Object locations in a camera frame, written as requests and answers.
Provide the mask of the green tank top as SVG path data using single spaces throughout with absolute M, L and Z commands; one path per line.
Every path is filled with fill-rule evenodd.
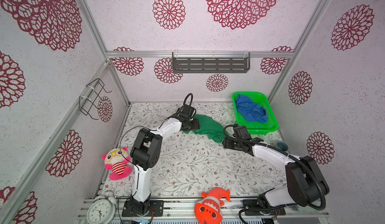
M 223 142 L 226 137 L 224 134 L 224 126 L 206 115 L 196 114 L 194 118 L 199 121 L 200 128 L 198 130 L 183 131 L 183 133 L 189 134 L 192 132 L 196 135 L 206 136 L 208 139 L 219 144 Z

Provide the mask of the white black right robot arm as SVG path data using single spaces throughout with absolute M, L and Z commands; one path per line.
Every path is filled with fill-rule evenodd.
M 312 157 L 298 157 L 254 139 L 226 137 L 223 146 L 263 159 L 285 171 L 286 186 L 259 195 L 258 202 L 262 211 L 295 205 L 309 206 L 318 211 L 326 208 L 325 196 L 329 193 L 329 187 Z

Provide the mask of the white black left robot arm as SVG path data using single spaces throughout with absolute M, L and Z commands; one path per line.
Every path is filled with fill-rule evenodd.
M 131 148 L 132 163 L 137 167 L 133 194 L 129 198 L 129 207 L 140 215 L 145 215 L 150 207 L 150 178 L 152 168 L 160 158 L 162 142 L 179 131 L 198 130 L 196 118 L 179 120 L 169 118 L 158 129 L 141 129 Z

